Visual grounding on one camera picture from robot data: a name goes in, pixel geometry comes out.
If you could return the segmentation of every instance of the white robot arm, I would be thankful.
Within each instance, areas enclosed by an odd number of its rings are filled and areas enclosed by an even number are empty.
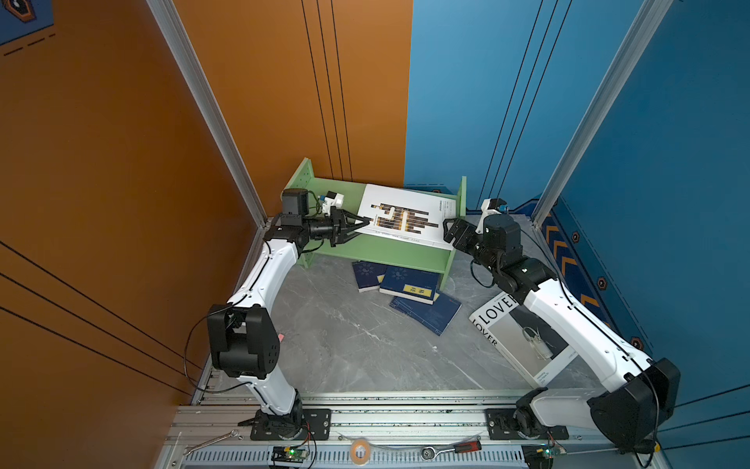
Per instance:
[[[229,299],[232,307],[213,307],[222,314],[209,316],[208,325],[214,367],[246,382],[261,403],[257,418],[287,436],[302,424],[302,404],[276,366],[279,341],[269,312],[309,239],[329,239],[335,245],[368,223],[335,207],[330,217],[304,218],[299,214],[306,214],[307,201],[301,198],[306,197],[284,192],[281,225],[273,223],[265,235],[260,259]],[[509,215],[483,217],[481,234],[461,219],[446,221],[444,229],[445,241],[472,255],[492,273],[495,284],[547,322],[601,382],[598,389],[535,389],[518,401],[514,430],[536,437],[555,425],[598,428],[620,449],[632,451],[655,422],[671,416],[680,379],[677,368],[666,359],[654,362],[631,346],[577,301],[553,271],[523,256],[520,227]],[[246,335],[233,331],[242,322]]]

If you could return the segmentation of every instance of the orange wall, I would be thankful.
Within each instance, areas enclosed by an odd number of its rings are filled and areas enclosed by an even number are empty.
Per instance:
[[[0,240],[182,352],[255,227],[147,4],[53,7],[54,37],[0,56]],[[163,381],[0,311],[4,467],[151,467],[182,360],[1,245],[0,272],[166,364],[0,277],[0,307]]]
[[[403,185],[411,0],[175,3],[267,213],[304,157]]]

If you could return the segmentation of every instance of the ventilation grille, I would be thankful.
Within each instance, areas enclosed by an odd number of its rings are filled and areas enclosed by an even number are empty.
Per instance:
[[[316,469],[326,467],[343,469],[357,468],[349,456],[349,446],[318,446],[319,452],[315,461]],[[216,446],[196,451],[184,459],[186,467],[268,467],[270,446]],[[481,451],[455,454],[453,452],[438,455],[433,461],[424,461],[417,449],[409,451],[388,451],[373,448],[367,465],[380,467],[527,467],[520,446],[493,445],[485,446]]]
[[[247,446],[236,449],[233,446],[218,446],[216,449],[201,449],[191,453],[184,462],[190,463],[191,466],[201,462],[257,462],[265,464],[269,458],[269,451],[264,446],[263,449],[248,449]]]

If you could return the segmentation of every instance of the white book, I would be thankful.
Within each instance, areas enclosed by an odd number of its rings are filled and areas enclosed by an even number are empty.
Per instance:
[[[518,302],[501,291],[469,320],[531,387],[545,387],[578,352],[540,317],[517,307]]]
[[[443,220],[456,217],[453,199],[368,184],[357,215],[372,219],[359,233],[453,249],[443,241]]]

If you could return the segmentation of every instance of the book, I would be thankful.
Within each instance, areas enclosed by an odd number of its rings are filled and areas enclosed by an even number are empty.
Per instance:
[[[456,217],[456,200],[368,184],[357,215],[372,219],[359,233],[452,250],[443,241],[443,220]]]
[[[375,262],[367,262],[366,260],[358,260],[357,262],[352,262],[352,268],[354,269],[354,279],[357,281],[357,287],[360,292],[363,292],[380,288],[380,282],[386,276],[388,266]]]
[[[431,305],[435,300],[438,282],[440,274],[436,272],[389,266],[380,284],[380,292]]]
[[[438,290],[435,293],[435,302],[432,305],[394,296],[390,306],[406,316],[416,319],[437,335],[441,335],[458,313],[461,302]]]
[[[474,311],[469,320],[534,388],[544,387],[578,356],[539,316],[505,292]]]

